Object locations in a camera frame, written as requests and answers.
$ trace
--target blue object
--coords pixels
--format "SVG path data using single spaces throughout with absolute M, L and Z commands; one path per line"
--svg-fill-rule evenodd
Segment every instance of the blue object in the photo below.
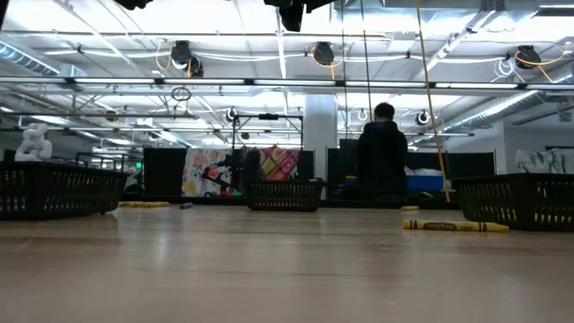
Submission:
M 412 191 L 438 191 L 443 189 L 442 176 L 408 175 L 407 189 Z

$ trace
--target crayon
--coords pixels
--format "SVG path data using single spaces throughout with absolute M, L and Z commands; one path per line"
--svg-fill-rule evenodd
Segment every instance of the crayon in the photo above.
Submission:
M 509 227 L 497 223 L 476 223 L 461 221 L 425 221 L 403 220 L 403 229 L 413 230 L 440 230 L 440 231 L 508 231 Z

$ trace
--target yellow pole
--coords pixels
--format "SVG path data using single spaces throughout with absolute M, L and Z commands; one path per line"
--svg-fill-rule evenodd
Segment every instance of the yellow pole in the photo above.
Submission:
M 445 189 L 445 196 L 447 197 L 447 202 L 450 202 L 450 193 L 448 192 L 447 174 L 445 174 L 445 163 L 442 160 L 442 149 L 440 146 L 439 132 L 437 131 L 437 122 L 434 119 L 434 111 L 432 110 L 432 99 L 431 99 L 431 87 L 429 86 L 429 70 L 427 69 L 427 55 L 424 51 L 424 40 L 422 36 L 422 23 L 421 23 L 421 0 L 416 0 L 416 14 L 419 20 L 419 38 L 421 39 L 421 50 L 422 50 L 422 67 L 424 68 L 424 82 L 427 85 L 427 97 L 429 98 L 429 111 L 430 111 L 430 122 L 432 122 L 432 131 L 434 132 L 434 140 L 437 143 L 437 149 L 439 150 L 439 164 L 440 173 L 442 174 L 442 186 Z

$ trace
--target yellow cable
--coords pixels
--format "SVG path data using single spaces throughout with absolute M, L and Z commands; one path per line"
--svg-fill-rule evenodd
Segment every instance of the yellow cable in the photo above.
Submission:
M 193 74 L 191 73 L 191 58 L 187 59 L 187 77 L 191 78 Z
M 520 54 L 520 51 L 518 51 L 516 54 L 514 54 L 514 57 L 518 62 L 522 62 L 524 64 L 534 65 L 534 66 L 544 66 L 544 65 L 554 64 L 556 62 L 561 61 L 564 58 L 564 55 L 566 55 L 565 51 L 562 51 L 562 55 L 560 55 L 560 57 L 558 57 L 556 59 L 553 59 L 553 60 L 548 61 L 548 62 L 536 63 L 536 62 L 528 62 L 527 60 L 518 57 L 518 54 Z
M 341 59 L 337 64 L 333 65 L 322 65 L 321 63 L 319 63 L 316 59 L 315 59 L 315 48 L 311 49 L 311 58 L 313 58 L 313 62 L 315 62 L 315 64 L 324 67 L 324 68 L 330 68 L 331 69 L 331 78 L 335 79 L 335 67 L 339 66 L 344 59 Z
M 546 71 L 544 71 L 544 69 L 540 65 L 538 66 L 538 68 L 540 68 L 540 72 L 542 72 L 542 74 L 546 76 L 546 79 L 550 81 L 550 83 L 555 83 L 555 81 L 546 73 Z
M 170 69 L 171 66 L 171 51 L 173 50 L 173 47 L 170 47 L 170 55 L 168 57 L 168 65 L 167 66 L 161 66 L 160 64 L 160 49 L 161 49 L 161 41 L 158 44 L 158 51 L 157 51 L 157 55 L 155 56 L 155 64 L 158 65 L 158 68 L 161 69 L 162 71 L 167 71 Z
M 427 59 L 426 59 L 426 52 L 424 50 L 424 37 L 422 36 L 422 23 L 421 23 L 421 0 L 416 0 L 416 14 L 419 20 L 419 38 L 421 40 L 421 50 L 422 50 L 422 67 L 424 68 L 424 82 L 427 85 L 427 97 L 429 99 L 429 112 L 430 112 L 430 121 L 432 123 L 432 131 L 434 132 L 434 140 L 437 143 L 437 150 L 439 151 L 439 165 L 440 165 L 440 173 L 442 174 L 442 183 L 445 189 L 445 196 L 447 198 L 447 203 L 450 203 L 450 193 L 448 182 L 447 182 L 447 174 L 445 173 L 445 164 L 442 161 L 442 149 L 440 147 L 440 138 L 439 132 L 437 131 L 437 122 L 434 119 L 434 111 L 432 109 L 432 99 L 431 99 L 431 87 L 429 86 L 429 70 L 427 68 Z

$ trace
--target ceiling light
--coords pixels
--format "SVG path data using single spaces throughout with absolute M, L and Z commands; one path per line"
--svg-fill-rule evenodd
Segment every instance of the ceiling light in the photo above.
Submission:
M 76 83 L 102 83 L 102 84 L 154 84 L 148 78 L 76 78 Z
M 245 80 L 243 79 L 165 79 L 163 80 L 166 84 L 217 84 L 217 85 L 243 85 Z
M 168 131 L 161 131 L 160 135 L 163 139 L 171 142 L 171 143 L 178 143 L 179 139 L 175 137 L 173 134 L 169 133 Z
M 255 85 L 285 85 L 285 86 L 335 86 L 335 81 L 313 80 L 255 80 Z
M 543 9 L 574 9 L 574 4 L 540 4 Z
M 85 131 L 78 131 L 78 134 L 83 135 L 83 136 L 87 136 L 88 138 L 91 138 L 91 139 L 100 139 L 98 136 L 96 136 L 94 134 L 90 134 L 90 133 L 85 132 Z
M 110 141 L 111 143 L 114 143 L 114 144 L 123 144 L 123 145 L 134 144 L 134 142 L 132 142 L 131 140 L 126 140 L 126 139 L 110 139 L 110 138 L 106 138 L 106 140 L 108 140 L 108 141 Z
M 574 84 L 530 84 L 528 90 L 574 90 Z
M 439 89 L 516 89 L 517 84 L 506 83 L 437 83 Z
M 0 83 L 65 83 L 59 77 L 0 77 Z
M 423 88 L 425 83 L 423 82 L 367 82 L 367 81 L 347 81 L 345 83 L 347 86 L 370 86 L 370 87 L 388 87 L 388 88 Z
M 32 116 L 32 118 L 35 118 L 35 119 L 40 120 L 40 121 L 45 121 L 45 122 L 57 124 L 57 125 L 67 125 L 67 124 L 68 124 L 68 121 L 67 121 L 67 120 L 64 120 L 64 119 L 58 118 L 58 117 L 51 117 L 51 116 Z

